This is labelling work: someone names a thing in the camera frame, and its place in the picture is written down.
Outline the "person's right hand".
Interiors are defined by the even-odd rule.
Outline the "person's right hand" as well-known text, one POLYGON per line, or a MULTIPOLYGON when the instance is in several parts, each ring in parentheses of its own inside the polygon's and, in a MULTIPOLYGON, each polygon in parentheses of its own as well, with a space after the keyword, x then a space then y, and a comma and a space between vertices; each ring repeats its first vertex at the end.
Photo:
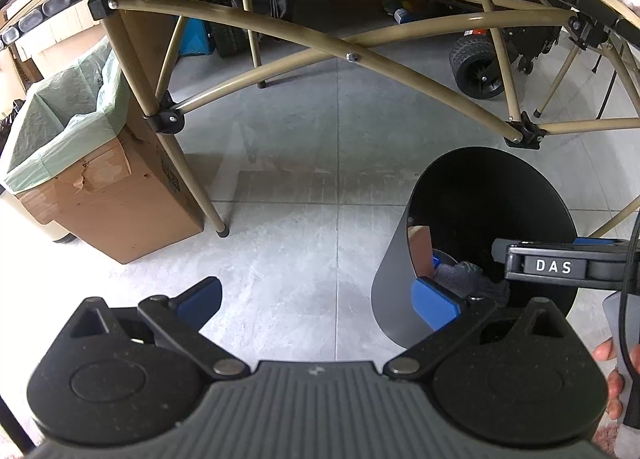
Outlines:
MULTIPOLYGON (((608 338, 600 343, 593 349, 592 357, 596 361, 612 361, 612 359, 616 357, 613 339, 608 338)), ((606 413, 611 419, 616 420, 622 415, 624 408, 620 402, 620 393, 622 393, 624 388, 624 379, 616 369, 613 369, 606 378, 606 384, 608 385, 608 405, 606 406, 606 413)))

